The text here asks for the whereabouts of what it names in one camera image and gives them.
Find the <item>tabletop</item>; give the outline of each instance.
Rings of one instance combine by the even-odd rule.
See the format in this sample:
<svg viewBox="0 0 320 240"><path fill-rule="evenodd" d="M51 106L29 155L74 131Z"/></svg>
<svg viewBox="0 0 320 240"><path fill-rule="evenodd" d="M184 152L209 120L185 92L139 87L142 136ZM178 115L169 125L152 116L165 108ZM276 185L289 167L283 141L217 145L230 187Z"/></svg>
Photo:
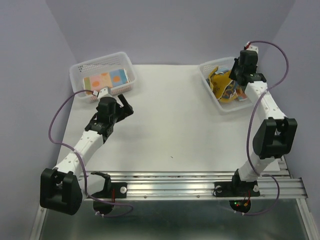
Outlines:
<svg viewBox="0 0 320 240"><path fill-rule="evenodd" d="M87 164L88 171L225 172L243 165L252 108L219 113L196 65L134 69L137 81L124 93L134 114L115 124L113 134ZM97 105L74 98L63 142L78 142ZM259 125L256 117L252 136ZM58 162L68 152L62 147ZM279 171L278 162L266 170Z"/></svg>

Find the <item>purple cable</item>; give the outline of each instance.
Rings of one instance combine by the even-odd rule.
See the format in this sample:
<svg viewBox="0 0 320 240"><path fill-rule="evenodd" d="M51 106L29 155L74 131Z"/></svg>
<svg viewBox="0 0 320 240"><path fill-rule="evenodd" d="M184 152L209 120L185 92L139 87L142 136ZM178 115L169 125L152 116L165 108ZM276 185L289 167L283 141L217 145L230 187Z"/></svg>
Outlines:
<svg viewBox="0 0 320 240"><path fill-rule="evenodd" d="M121 217L121 216L124 216L124 215L127 215L129 213L131 213L133 210L134 210L134 206L131 205L131 204L126 204L126 203L116 203L116 202L109 202L109 201L105 201L105 200L101 200L99 198L96 198L94 196L91 196L89 193L88 193L88 176L86 174L86 167L85 167L85 164L84 164L84 161L82 160L82 157L80 156L80 154L75 151L75 148L64 143L64 142L59 142L59 141L55 141L53 140L53 138L51 137L51 130L52 130L52 126L59 114L59 112L61 111L61 109L66 105L66 103L72 98L74 97L75 95L79 94L79 93L83 93L83 92L90 92L90 93L93 93L93 91L91 90L80 90L80 91L76 91L74 92L70 97L68 97L64 103L59 107L59 109L56 111L51 123L50 123L50 126L49 126L49 131L48 131L48 137L49 137L49 140L53 143L53 144L57 144L57 145L61 145L61 146L64 146L68 149L70 149L71 151L74 152L74 154L77 156L77 158L79 159L79 162L80 162L80 165L81 165L81 169L82 169L82 172L83 172L83 176L84 176L84 192L85 194L92 200L94 201L97 201L99 203L103 203L103 204L107 204L107 205L112 205L112 206L122 206L122 207L129 207L130 209L127 211L127 212L124 212L124 213L120 213L120 214L117 214L117 215L103 215L99 212L96 212L97 215L101 216L101 217L104 217L104 218L116 218L116 217Z"/></svg>
<svg viewBox="0 0 320 240"><path fill-rule="evenodd" d="M251 158L250 158L250 153L249 153L249 142L250 142L250 133L251 133L251 128L252 128L252 124L253 124L253 121L254 121L254 117L255 117L255 113L258 109L258 106L262 100L262 98L264 97L264 95L270 91L271 89L275 88L276 86L278 86L279 84L281 84L285 78L287 77L288 75L288 71L289 71L289 60L287 58L287 55L286 53L276 44L272 43L272 42L269 42L269 41L263 41L263 40L256 40L256 41L250 41L249 44L247 46L249 46L250 44L253 44L253 43L263 43L263 44L269 44L269 45L272 45L274 47L276 47L281 53L282 55L284 56L284 59L285 59L285 64L286 64L286 70L285 70L285 73L283 75L283 77L280 79L280 81L278 81L277 83L275 83L274 85L272 85L271 87L268 87L267 90L261 94L261 96L258 98L258 100L256 101L255 105L254 105L254 108L253 108L253 111L252 111L252 114L251 114L251 118L250 118L250 122L249 122L249 128L248 128L248 133L247 133L247 136L246 136L246 156L248 158L248 161L249 161L249 164L250 166L252 167L253 171L258 175L260 176L260 174L257 172L256 168L254 167L252 161L251 161ZM256 215L260 215L260 214L264 214L264 213L267 213L269 212L271 209L273 209L276 204L278 203L278 200L279 200L279 196L280 196L280 186L279 186L279 183L277 181L277 179L270 175L270 174L263 174L261 175L262 177L270 177L274 180L275 184L276 184L276 187L277 187L277 195L276 195L276 198L275 198L275 201L274 203L272 204L271 207L267 208L266 210L263 210L263 211L260 211L260 212L255 212L255 213L245 213L244 215L246 216L256 216Z"/></svg>

